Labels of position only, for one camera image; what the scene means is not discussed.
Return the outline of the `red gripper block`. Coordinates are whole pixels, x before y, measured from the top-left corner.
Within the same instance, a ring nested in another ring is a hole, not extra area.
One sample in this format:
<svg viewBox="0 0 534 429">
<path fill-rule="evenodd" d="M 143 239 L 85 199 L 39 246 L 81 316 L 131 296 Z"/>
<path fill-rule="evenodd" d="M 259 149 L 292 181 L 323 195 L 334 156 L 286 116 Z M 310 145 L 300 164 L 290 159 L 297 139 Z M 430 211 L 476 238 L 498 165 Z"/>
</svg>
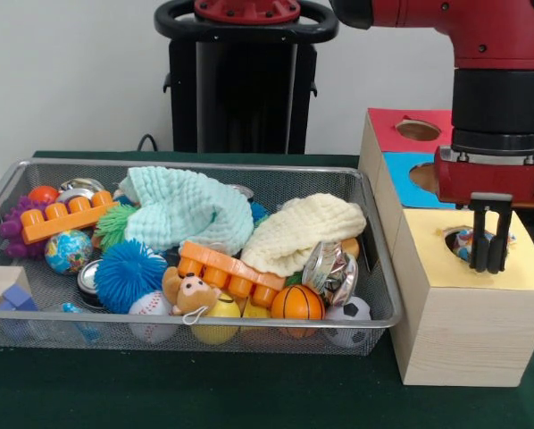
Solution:
<svg viewBox="0 0 534 429">
<path fill-rule="evenodd" d="M 438 199 L 467 206 L 473 200 L 508 201 L 514 207 L 534 208 L 534 156 L 485 156 L 458 153 L 440 146 L 434 156 Z M 499 213 L 496 234 L 489 242 L 486 209 L 473 214 L 470 268 L 503 272 L 512 211 Z"/>
</svg>

